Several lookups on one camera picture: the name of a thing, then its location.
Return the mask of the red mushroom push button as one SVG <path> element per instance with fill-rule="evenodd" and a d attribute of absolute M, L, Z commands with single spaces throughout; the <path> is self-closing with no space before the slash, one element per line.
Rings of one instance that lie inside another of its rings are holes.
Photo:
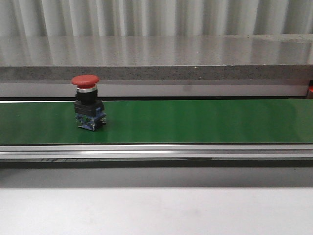
<path fill-rule="evenodd" d="M 72 78 L 76 86 L 76 101 L 74 102 L 77 126 L 95 131 L 106 124 L 104 104 L 98 99 L 96 84 L 100 78 L 96 75 L 79 75 Z"/>

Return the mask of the green conveyor belt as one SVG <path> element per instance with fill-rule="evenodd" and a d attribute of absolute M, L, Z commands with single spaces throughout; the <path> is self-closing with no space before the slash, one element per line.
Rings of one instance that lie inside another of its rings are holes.
<path fill-rule="evenodd" d="M 105 103 L 107 123 L 77 127 L 71 102 L 3 103 L 1 144 L 312 143 L 310 99 Z"/>

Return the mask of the grey speckled stone counter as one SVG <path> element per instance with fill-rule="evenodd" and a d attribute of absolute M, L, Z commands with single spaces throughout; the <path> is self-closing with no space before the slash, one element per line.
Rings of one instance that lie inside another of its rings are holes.
<path fill-rule="evenodd" d="M 72 97 L 100 77 L 102 97 L 305 96 L 311 35 L 1 37 L 3 99 Z"/>

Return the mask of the red plastic tray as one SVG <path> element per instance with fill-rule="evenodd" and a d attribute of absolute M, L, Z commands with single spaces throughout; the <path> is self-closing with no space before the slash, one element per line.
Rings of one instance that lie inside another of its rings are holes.
<path fill-rule="evenodd" d="M 307 99 L 313 99 L 313 81 L 311 80 L 308 87 Z"/>

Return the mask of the white pleated curtain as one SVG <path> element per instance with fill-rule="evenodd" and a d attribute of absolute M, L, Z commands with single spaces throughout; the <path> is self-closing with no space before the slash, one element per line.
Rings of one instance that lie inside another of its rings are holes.
<path fill-rule="evenodd" d="M 310 0 L 3 0 L 1 36 L 311 34 Z"/>

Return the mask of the aluminium conveyor frame rail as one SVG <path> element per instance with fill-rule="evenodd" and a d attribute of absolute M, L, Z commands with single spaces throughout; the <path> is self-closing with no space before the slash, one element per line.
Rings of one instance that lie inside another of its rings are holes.
<path fill-rule="evenodd" d="M 2 145 L 1 160 L 311 159 L 312 144 Z"/>

